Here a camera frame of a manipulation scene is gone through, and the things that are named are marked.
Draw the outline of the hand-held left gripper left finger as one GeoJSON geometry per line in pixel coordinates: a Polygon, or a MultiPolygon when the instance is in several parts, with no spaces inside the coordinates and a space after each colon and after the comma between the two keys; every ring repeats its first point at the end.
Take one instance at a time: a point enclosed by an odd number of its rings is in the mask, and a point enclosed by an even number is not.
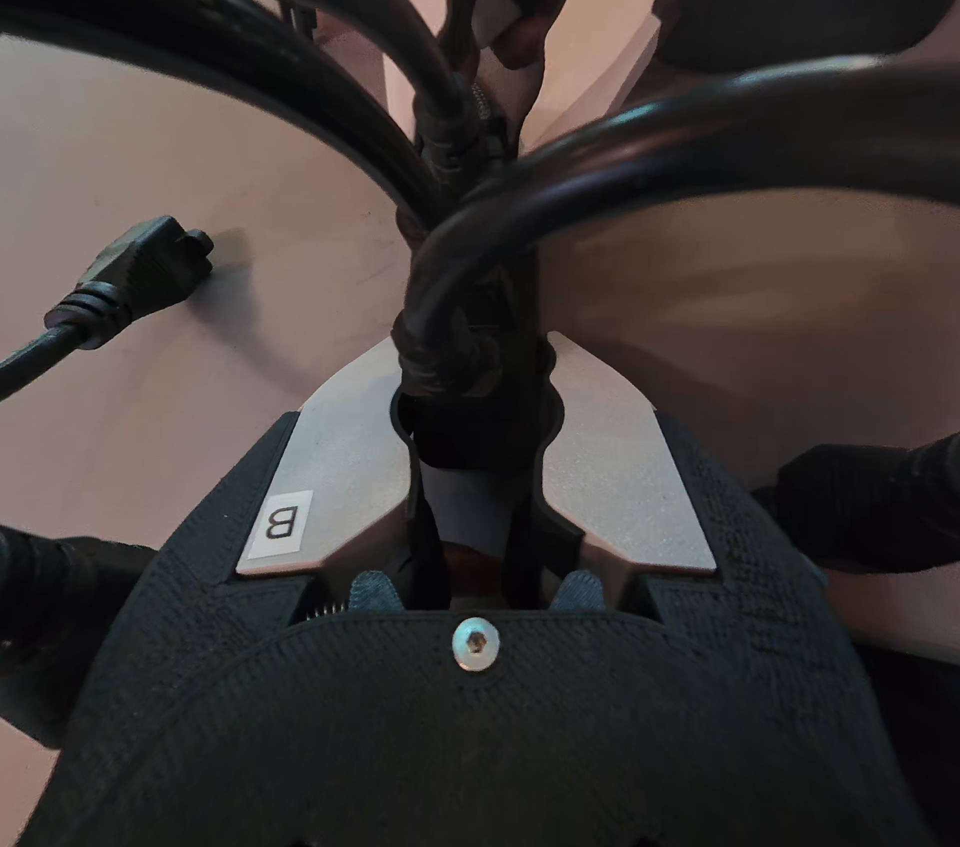
{"type": "Polygon", "coordinates": [[[398,352],[386,338],[306,400],[237,574],[330,572],[404,533],[412,462],[391,415],[401,379],[398,352]]]}

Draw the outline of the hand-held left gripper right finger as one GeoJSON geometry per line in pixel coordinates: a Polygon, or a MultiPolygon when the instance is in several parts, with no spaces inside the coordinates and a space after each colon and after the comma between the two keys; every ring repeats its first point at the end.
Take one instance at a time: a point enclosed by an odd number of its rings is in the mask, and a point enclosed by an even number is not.
{"type": "Polygon", "coordinates": [[[630,380],[558,331],[558,431],[542,453],[546,514],[614,569],[713,574],[716,561],[653,404],[630,380]]]}

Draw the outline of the black power strip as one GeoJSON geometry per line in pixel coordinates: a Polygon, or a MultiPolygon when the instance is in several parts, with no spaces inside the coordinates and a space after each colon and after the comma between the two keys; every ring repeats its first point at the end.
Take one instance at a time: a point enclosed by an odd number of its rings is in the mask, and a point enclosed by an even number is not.
{"type": "Polygon", "coordinates": [[[420,241],[390,331],[397,418],[436,468],[526,467],[542,436],[546,340],[536,206],[480,192],[420,241]]]}

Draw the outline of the person's right hand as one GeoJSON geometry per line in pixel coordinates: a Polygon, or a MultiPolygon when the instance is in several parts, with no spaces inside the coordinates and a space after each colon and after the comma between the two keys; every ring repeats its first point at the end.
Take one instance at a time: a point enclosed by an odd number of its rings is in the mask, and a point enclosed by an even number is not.
{"type": "Polygon", "coordinates": [[[547,14],[522,16],[494,39],[490,49],[506,70],[525,69],[544,59],[546,36],[552,24],[547,14]]]}

